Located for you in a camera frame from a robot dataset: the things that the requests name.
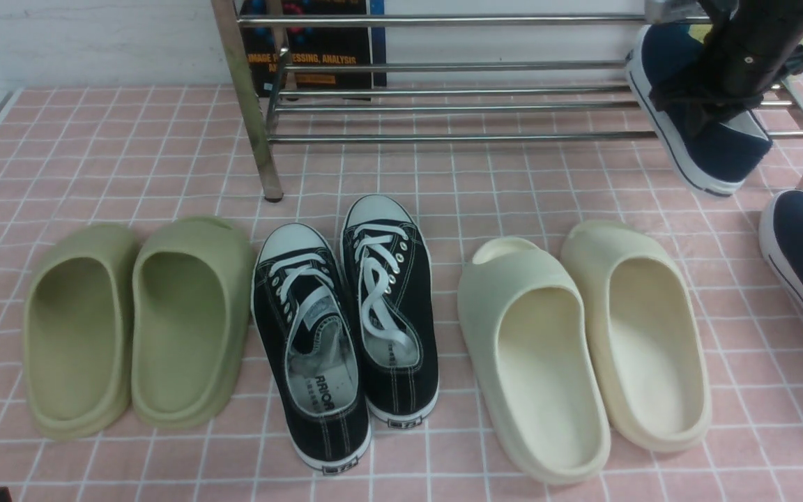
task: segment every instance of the shoe insole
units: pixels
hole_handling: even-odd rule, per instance
[[[377,365],[386,368],[414,366],[420,358],[420,349],[415,340],[411,340],[411,346],[406,349],[401,344],[370,336],[365,331],[364,346]]]
[[[67,260],[32,295],[26,373],[39,413],[53,420],[85,416],[114,378],[118,321],[108,273],[92,258]]]
[[[553,470],[587,464],[602,447],[580,312],[570,292],[538,289],[513,302],[500,323],[503,396],[527,447]]]
[[[219,279],[199,258],[163,252],[144,262],[140,292],[139,390],[160,413],[186,410],[219,374],[227,329]]]
[[[619,264],[609,287],[609,344],[638,422],[657,436],[691,429],[702,413],[701,355],[683,288],[663,264]]]
[[[351,404],[356,388],[347,363],[326,368],[314,376],[290,374],[290,394],[296,406],[313,416],[320,416]]]

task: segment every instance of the white shoelace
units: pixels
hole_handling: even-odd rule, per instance
[[[353,238],[357,239],[359,234],[363,231],[389,232],[399,235],[404,239],[401,244],[399,244],[399,247],[402,250],[408,249],[408,244],[406,244],[408,234],[398,227],[360,225],[359,228],[355,229]],[[414,342],[411,337],[408,336],[408,333],[400,330],[398,325],[395,324],[395,320],[393,320],[392,315],[389,314],[389,309],[386,307],[386,301],[383,299],[383,295],[391,292],[392,285],[395,284],[395,276],[402,271],[399,264],[404,263],[404,256],[401,253],[393,256],[388,249],[383,247],[383,245],[391,242],[392,235],[369,237],[366,234],[360,241],[355,241],[355,261],[360,261],[361,255],[363,255],[364,250],[367,249],[379,254],[380,257],[389,264],[389,268],[392,269],[392,274],[389,274],[385,267],[383,267],[383,264],[372,255],[366,257],[361,263],[361,273],[364,274],[364,286],[367,290],[367,297],[364,298],[364,301],[361,303],[361,325],[372,336],[397,343],[405,347],[405,349],[408,349],[414,345]],[[374,313],[383,328],[377,328],[373,322],[370,321],[370,312]]]
[[[287,303],[287,293],[290,292],[290,286],[293,285],[294,280],[302,277],[304,275],[317,277],[321,279],[326,285],[328,285],[331,289],[334,286],[334,282],[328,277],[328,274],[323,273],[323,271],[316,269],[312,266],[312,264],[308,263],[309,261],[317,261],[320,264],[324,264],[324,258],[320,257],[318,254],[309,253],[309,254],[300,254],[299,257],[292,257],[287,258],[286,260],[275,261],[271,269],[268,271],[268,277],[274,277],[271,280],[271,286],[277,286],[277,283],[280,281],[280,277],[277,277],[277,272],[290,266],[294,266],[294,264],[302,264],[302,266],[288,269],[286,279],[284,279],[284,283],[281,284],[281,287],[277,289],[277,296],[281,300],[281,306],[284,308],[284,314],[287,316],[287,322],[293,320],[292,314],[290,313],[290,304]],[[305,312],[299,312],[299,318],[305,315]]]

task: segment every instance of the sneaker heel label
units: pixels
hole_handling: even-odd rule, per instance
[[[407,422],[400,422],[399,420],[387,420],[386,425],[390,429],[412,429],[423,423],[423,417],[418,416],[414,420],[407,420]]]
[[[350,470],[356,465],[358,465],[357,457],[338,467],[322,467],[321,471],[325,476],[336,476],[337,474],[345,473],[345,471]]]

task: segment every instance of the pink tile floor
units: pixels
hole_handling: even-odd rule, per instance
[[[281,128],[646,127],[640,112],[346,119],[288,116]],[[764,119],[790,123],[785,112]],[[269,204],[228,88],[36,89],[10,108],[0,126],[0,484],[17,499],[803,502],[803,318],[761,260],[755,233],[771,194],[799,180],[803,141],[777,143],[729,200],[685,190],[655,140],[276,153],[287,197]],[[29,270],[49,245],[92,220],[127,222],[143,236],[192,213],[229,217],[256,245],[294,220],[334,238],[351,202],[372,192],[418,216],[433,254],[442,392],[426,425],[377,427],[361,465],[337,479],[316,476],[293,453],[251,328],[235,397],[207,425],[154,431],[130,412],[82,441],[45,441],[34,431],[20,381],[20,317]],[[650,454],[614,435],[601,476],[549,488],[517,473],[500,451],[460,336],[455,290],[462,261],[481,242],[517,235],[558,253],[568,229],[588,218],[648,232],[685,271],[714,425],[703,445],[681,455]]]

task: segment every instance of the slide sandal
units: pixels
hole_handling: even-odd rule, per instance
[[[132,274],[132,401],[149,425],[185,428],[216,416],[240,371],[250,313],[252,249],[214,216],[153,233]]]
[[[42,256],[26,294],[23,376],[36,429],[81,438],[130,402],[131,277],[138,244],[120,225],[80,229]]]
[[[700,443],[711,423],[708,372],[678,266],[652,238],[602,220],[572,229],[561,261],[584,298],[612,425],[653,451]]]
[[[484,244],[460,278],[466,348],[501,447],[541,482],[595,476],[609,458],[582,301],[556,258],[522,238]]]

